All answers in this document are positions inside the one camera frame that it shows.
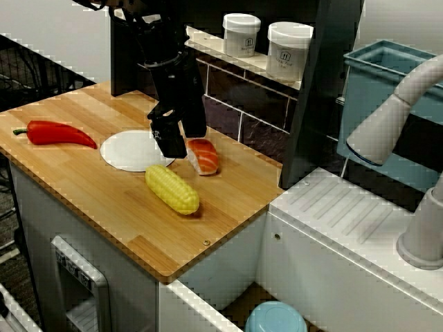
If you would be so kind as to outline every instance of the white wall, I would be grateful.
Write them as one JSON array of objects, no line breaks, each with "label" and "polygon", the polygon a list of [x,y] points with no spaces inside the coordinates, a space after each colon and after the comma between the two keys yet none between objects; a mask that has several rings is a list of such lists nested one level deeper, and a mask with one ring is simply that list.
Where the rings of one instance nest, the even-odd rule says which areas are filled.
[{"label": "white wall", "polygon": [[0,33],[94,82],[110,80],[107,11],[72,0],[2,1]]},{"label": "white wall", "polygon": [[[391,39],[441,54],[442,16],[441,0],[366,0],[355,47]],[[2,1],[0,33],[21,39],[21,44],[30,44],[29,48],[94,82],[111,77],[105,11],[93,12],[72,0]]]},{"label": "white wall", "polygon": [[442,54],[443,1],[365,0],[355,48],[378,39]]}]

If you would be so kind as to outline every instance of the pepper stem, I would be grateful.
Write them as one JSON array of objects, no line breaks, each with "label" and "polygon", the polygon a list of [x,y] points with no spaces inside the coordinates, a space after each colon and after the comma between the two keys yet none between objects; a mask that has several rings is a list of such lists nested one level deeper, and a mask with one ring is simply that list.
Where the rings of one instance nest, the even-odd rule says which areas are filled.
[{"label": "pepper stem", "polygon": [[22,129],[15,129],[14,131],[12,131],[14,133],[14,135],[20,135],[21,133],[27,133],[28,130],[26,128],[22,128]]}]

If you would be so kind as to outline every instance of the corn cob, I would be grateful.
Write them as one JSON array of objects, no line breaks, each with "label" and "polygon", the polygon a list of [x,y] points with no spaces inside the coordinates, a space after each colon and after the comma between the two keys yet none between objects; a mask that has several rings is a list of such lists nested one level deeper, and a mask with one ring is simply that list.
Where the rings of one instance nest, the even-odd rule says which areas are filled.
[{"label": "corn cob", "polygon": [[147,186],[163,202],[181,214],[191,214],[199,208],[199,195],[180,176],[162,165],[146,169]]}]

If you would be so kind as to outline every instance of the red chili pepper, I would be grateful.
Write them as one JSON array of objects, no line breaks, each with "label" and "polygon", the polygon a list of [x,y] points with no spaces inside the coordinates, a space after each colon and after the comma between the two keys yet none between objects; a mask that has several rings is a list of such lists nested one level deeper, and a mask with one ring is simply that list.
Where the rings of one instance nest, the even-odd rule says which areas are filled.
[{"label": "red chili pepper", "polygon": [[29,140],[36,145],[75,143],[97,149],[97,144],[83,131],[58,122],[32,120],[26,129],[16,129],[13,133],[26,133]]}]

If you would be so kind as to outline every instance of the jar lid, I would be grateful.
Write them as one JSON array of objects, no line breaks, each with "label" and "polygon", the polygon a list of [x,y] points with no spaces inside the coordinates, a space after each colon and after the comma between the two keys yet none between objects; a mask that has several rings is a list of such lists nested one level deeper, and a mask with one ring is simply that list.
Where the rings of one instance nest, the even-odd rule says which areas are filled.
[{"label": "jar lid", "polygon": [[294,22],[275,22],[269,26],[268,39],[289,48],[308,49],[314,28]]},{"label": "jar lid", "polygon": [[261,21],[250,14],[227,14],[223,18],[223,27],[235,33],[258,33]]}]

